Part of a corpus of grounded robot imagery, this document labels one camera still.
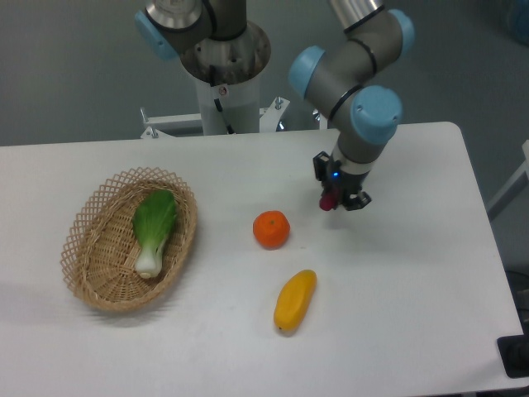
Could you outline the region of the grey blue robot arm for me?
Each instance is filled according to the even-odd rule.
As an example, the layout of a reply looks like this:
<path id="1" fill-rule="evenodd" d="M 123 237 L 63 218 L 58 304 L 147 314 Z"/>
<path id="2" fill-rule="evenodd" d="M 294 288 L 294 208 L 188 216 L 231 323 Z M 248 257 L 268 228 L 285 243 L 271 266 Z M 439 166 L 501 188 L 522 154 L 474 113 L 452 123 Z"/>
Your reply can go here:
<path id="1" fill-rule="evenodd" d="M 339 132 L 331 153 L 314 157 L 320 207 L 364 208 L 363 190 L 402 119 L 398 95 L 371 79 L 405 55 L 415 40 L 410 18 L 380 1 L 330 4 L 346 36 L 331 53 L 314 45 L 292 63 L 288 81 Z M 179 59 L 195 81 L 203 132 L 257 132 L 259 77 L 269 63 L 265 32 L 243 1 L 149 1 L 135 16 L 145 42 L 164 60 Z"/>

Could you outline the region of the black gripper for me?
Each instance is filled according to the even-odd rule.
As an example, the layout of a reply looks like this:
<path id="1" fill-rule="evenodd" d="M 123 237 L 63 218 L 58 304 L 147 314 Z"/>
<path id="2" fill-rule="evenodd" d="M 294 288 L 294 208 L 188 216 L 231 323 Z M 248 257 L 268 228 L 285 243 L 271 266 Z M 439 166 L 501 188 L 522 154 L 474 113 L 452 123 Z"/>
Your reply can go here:
<path id="1" fill-rule="evenodd" d="M 374 162 L 358 163 L 346 157 L 340 149 L 334 149 L 330 156 L 321 151 L 312 158 L 315 178 L 324 183 L 327 179 L 328 191 L 337 198 L 337 207 L 347 211 L 361 210 L 371 203 L 372 198 L 363 190 L 363 183 L 372 170 Z"/>

